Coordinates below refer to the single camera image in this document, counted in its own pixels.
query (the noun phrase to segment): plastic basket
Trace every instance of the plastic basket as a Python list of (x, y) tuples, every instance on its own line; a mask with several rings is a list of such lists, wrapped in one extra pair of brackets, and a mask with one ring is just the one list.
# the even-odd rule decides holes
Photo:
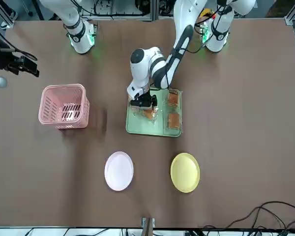
[(38, 119), (57, 129), (85, 128), (89, 122), (89, 101), (81, 84), (51, 85), (42, 93)]

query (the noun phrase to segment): black cable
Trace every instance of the black cable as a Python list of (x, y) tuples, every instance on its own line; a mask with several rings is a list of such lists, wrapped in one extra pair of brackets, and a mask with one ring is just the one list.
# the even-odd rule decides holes
[[(287, 206), (290, 206), (290, 207), (295, 208), (294, 205), (289, 204), (289, 203), (286, 203), (286, 202), (283, 202), (283, 201), (270, 201), (270, 202), (265, 202), (265, 203), (261, 204), (260, 207), (263, 207), (264, 205), (272, 204), (272, 203), (284, 204), (284, 205), (287, 205)], [(257, 218), (258, 218), (259, 212), (260, 212), (260, 209), (258, 209), (258, 211), (257, 211), (256, 217), (255, 217), (255, 220), (254, 220), (254, 223), (252, 224), (252, 228), (255, 227), (255, 224), (256, 224), (256, 222), (257, 222)]]
[(68, 228), (65, 232), (64, 232), (64, 235), (65, 236), (67, 234), (67, 232), (70, 230), (71, 228)]
[(105, 231), (107, 231), (107, 230), (109, 230), (109, 229), (104, 229), (104, 230), (102, 230), (102, 231), (100, 231), (100, 232), (98, 232), (98, 233), (95, 233), (95, 234), (93, 234), (93, 235), (76, 235), (76, 236), (97, 236), (97, 235), (100, 235), (102, 232), (105, 232)]
[(290, 222), (290, 223), (286, 226), (285, 230), (282, 231), (281, 233), (279, 233), (277, 236), (286, 236), (286, 235), (288, 234), (288, 229), (289, 229), (289, 227), (292, 226), (293, 224), (295, 224), (295, 220), (292, 221), (292, 222)]
[(86, 11), (89, 13), (89, 16), (108, 16), (108, 17), (113, 17), (113, 16), (145, 16), (147, 14), (141, 13), (141, 14), (97, 14), (96, 13), (96, 5), (99, 0), (97, 0), (96, 5), (94, 7), (94, 13), (89, 12), (85, 8), (83, 8), (81, 5), (79, 5), (75, 0), (70, 0), (77, 8), (82, 9), (83, 11)]
[(205, 20), (202, 20), (202, 21), (197, 22), (195, 24), (195, 26), (199, 26), (203, 22), (205, 22), (205, 21), (209, 20), (210, 18), (212, 18), (221, 8), (222, 8), (222, 6), (220, 6), (215, 12), (212, 13), (212, 15), (208, 16), (208, 18), (206, 18)]
[(34, 228), (31, 228), (24, 236), (28, 236), (30, 234), (30, 232), (32, 232), (34, 230)]
[(18, 49), (17, 47), (15, 47), (12, 43), (10, 43), (3, 35), (2, 33), (0, 33), (0, 37), (5, 41), (7, 42), (7, 44), (9, 44), (12, 48), (14, 48), (15, 52), (17, 53), (21, 53), (23, 54), (25, 57), (29, 58), (29, 59), (32, 59), (34, 61), (37, 61), (37, 57), (35, 57), (34, 55), (28, 53), (28, 52), (25, 52), (25, 51), (22, 51), (20, 49)]

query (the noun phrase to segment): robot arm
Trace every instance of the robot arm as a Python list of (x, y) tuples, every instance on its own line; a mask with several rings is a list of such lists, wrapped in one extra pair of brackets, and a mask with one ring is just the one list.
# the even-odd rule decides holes
[(82, 20), (77, 7), (70, 0), (40, 0), (56, 13), (69, 33), (71, 45), (79, 54), (88, 52), (94, 45), (94, 25)]
[[(5, 42), (0, 39), (0, 70), (10, 71), (18, 75), (19, 72), (27, 72), (35, 77), (39, 77), (39, 70), (37, 64), (31, 59), (13, 54), (15, 49), (10, 48)], [(0, 87), (3, 88), (7, 84), (5, 78), (0, 77)]]
[[(226, 42), (229, 26), (234, 18), (234, 10), (245, 15), (254, 6), (256, 0), (217, 0), (224, 6), (223, 12), (211, 24), (214, 36), (207, 43), (207, 48), (213, 52), (222, 49)], [(174, 21), (176, 40), (173, 49), (165, 61), (160, 49), (153, 47), (147, 50), (136, 49), (130, 59), (133, 80), (127, 88), (130, 104), (139, 107), (154, 106), (149, 94), (149, 79), (152, 78), (158, 89), (168, 88), (174, 73), (185, 53), (185, 49), (193, 35), (193, 27), (204, 8), (207, 0), (177, 0), (174, 5)]]
[(158, 89), (167, 88), (173, 79), (174, 73), (185, 53), (184, 48), (193, 35), (193, 27), (204, 8), (207, 0), (177, 0), (174, 5), (174, 21), (176, 40), (167, 60), (160, 49), (153, 47), (147, 50), (136, 49), (130, 59), (133, 81), (127, 88), (132, 100), (137, 100), (149, 91), (149, 78), (154, 81)]

